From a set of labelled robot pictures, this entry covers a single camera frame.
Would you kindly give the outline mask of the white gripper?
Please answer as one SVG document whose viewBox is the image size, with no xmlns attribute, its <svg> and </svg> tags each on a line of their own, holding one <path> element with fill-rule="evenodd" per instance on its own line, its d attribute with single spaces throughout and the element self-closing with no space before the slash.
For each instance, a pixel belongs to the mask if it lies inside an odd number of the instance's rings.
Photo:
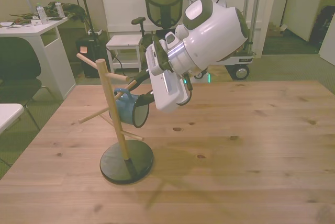
<svg viewBox="0 0 335 224">
<path fill-rule="evenodd" d="M 136 106 L 144 106 L 155 102 L 157 110 L 170 113 L 178 108 L 178 104 L 187 101 L 188 93 L 184 81 L 176 73 L 166 70 L 159 75 L 152 74 L 152 58 L 154 58 L 155 54 L 154 45 L 149 45 L 146 50 L 146 60 L 149 70 L 142 70 L 130 79 L 129 84 L 135 81 L 135 85 L 131 88 L 137 88 L 142 82 L 150 78 L 153 91 L 138 96 Z"/>
</svg>

